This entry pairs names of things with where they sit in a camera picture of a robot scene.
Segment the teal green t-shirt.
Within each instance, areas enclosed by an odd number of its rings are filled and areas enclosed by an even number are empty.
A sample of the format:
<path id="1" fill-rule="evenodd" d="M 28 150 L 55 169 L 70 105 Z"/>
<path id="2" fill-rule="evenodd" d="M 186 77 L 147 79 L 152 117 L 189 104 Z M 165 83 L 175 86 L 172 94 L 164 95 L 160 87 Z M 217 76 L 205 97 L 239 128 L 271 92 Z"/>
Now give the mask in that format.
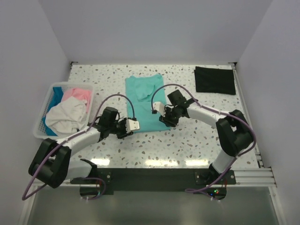
<path id="1" fill-rule="evenodd" d="M 159 114 L 153 114 L 151 110 L 151 98 L 154 102 L 167 104 L 165 91 L 158 88 L 164 85 L 163 77 L 156 74 L 149 77 L 130 76 L 125 79 L 125 94 L 134 106 L 135 117 L 140 129 L 138 133 L 158 132 L 169 130 L 164 123 L 159 121 Z"/>

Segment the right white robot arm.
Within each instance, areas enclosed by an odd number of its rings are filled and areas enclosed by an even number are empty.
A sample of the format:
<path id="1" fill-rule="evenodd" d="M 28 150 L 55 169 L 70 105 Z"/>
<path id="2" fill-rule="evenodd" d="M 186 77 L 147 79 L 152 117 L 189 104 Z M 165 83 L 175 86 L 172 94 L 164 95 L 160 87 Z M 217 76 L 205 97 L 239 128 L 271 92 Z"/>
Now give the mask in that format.
<path id="1" fill-rule="evenodd" d="M 244 114 L 239 110 L 224 112 L 201 105 L 194 97 L 186 99 L 179 90 L 167 97 L 169 105 L 158 101 L 152 105 L 153 112 L 160 114 L 159 121 L 167 127 L 176 127 L 179 119 L 184 117 L 199 120 L 217 130 L 221 151 L 210 164 L 209 179 L 220 184 L 234 159 L 256 140 Z"/>

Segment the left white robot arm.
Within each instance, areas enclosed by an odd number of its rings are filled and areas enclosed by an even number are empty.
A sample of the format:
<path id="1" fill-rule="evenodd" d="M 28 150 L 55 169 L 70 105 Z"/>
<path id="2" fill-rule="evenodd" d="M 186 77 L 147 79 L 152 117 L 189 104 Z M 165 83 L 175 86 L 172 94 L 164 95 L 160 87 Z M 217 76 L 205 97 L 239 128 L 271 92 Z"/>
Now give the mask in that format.
<path id="1" fill-rule="evenodd" d="M 97 179 L 96 164 L 87 159 L 72 163 L 70 159 L 110 134 L 122 139 L 139 130 L 135 117 L 121 119 L 119 115 L 117 109 L 106 107 L 102 115 L 83 130 L 69 137 L 43 140 L 29 166 L 29 174 L 52 188 L 59 187 L 65 180 L 80 178 L 87 184 L 94 183 Z"/>

